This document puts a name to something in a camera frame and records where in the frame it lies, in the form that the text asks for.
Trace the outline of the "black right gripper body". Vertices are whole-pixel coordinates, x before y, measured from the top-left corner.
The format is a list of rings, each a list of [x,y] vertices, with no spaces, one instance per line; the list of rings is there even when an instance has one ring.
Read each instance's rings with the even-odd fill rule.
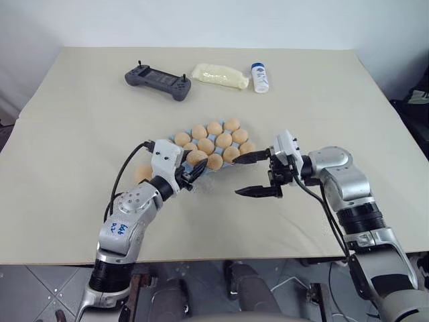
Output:
[[[275,153],[274,147],[269,147],[268,177],[270,186],[267,197],[282,198],[282,186],[290,184],[294,180],[294,161],[292,156],[283,152]]]

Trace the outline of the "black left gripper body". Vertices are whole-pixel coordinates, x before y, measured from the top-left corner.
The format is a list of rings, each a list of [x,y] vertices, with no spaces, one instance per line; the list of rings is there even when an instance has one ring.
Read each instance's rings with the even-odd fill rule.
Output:
[[[185,189],[191,191],[193,189],[192,183],[198,178],[198,173],[196,170],[191,172],[186,172],[183,166],[179,167],[175,171],[175,179],[179,186],[179,189]]]

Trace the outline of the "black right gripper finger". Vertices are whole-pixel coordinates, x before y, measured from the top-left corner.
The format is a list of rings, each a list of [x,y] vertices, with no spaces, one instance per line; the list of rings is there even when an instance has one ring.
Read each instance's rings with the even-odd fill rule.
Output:
[[[263,161],[271,158],[270,149],[264,149],[260,151],[249,152],[246,154],[242,154],[233,159],[233,164],[254,164],[258,161]]]
[[[236,194],[251,198],[275,197],[282,198],[283,193],[280,186],[247,186],[235,191]]]

